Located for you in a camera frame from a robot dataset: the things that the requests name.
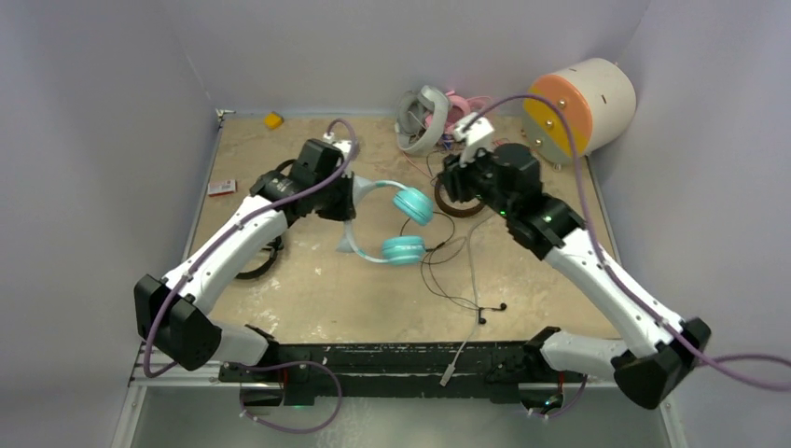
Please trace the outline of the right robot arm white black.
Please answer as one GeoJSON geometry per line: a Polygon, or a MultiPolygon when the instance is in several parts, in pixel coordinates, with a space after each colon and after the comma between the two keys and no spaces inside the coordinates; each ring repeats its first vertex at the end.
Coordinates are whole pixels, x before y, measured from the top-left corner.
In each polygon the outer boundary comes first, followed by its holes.
{"type": "Polygon", "coordinates": [[[537,380],[575,371],[613,381],[634,404],[656,409],[694,370],[712,331],[684,319],[637,284],[565,201],[543,190],[541,166],[527,146],[479,151],[469,163],[444,158],[438,183],[455,202],[479,200],[506,222],[514,241],[569,279],[618,332],[618,339],[542,330],[526,345],[523,366],[537,380]]]}

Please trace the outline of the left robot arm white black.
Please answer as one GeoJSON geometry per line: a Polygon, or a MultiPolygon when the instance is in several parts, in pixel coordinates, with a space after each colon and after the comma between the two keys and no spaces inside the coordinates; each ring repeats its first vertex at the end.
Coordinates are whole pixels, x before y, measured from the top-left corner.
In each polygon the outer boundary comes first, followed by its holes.
{"type": "Polygon", "coordinates": [[[146,341],[144,373],[154,349],[187,371],[216,360],[242,364],[254,381],[265,382],[278,369],[264,331],[220,324],[209,314],[242,269],[268,243],[298,219],[316,212],[333,220],[351,214],[351,162],[356,140],[307,140],[290,170],[271,170],[250,188],[229,220],[197,251],[161,277],[144,275],[133,295],[139,334],[146,341]]]}

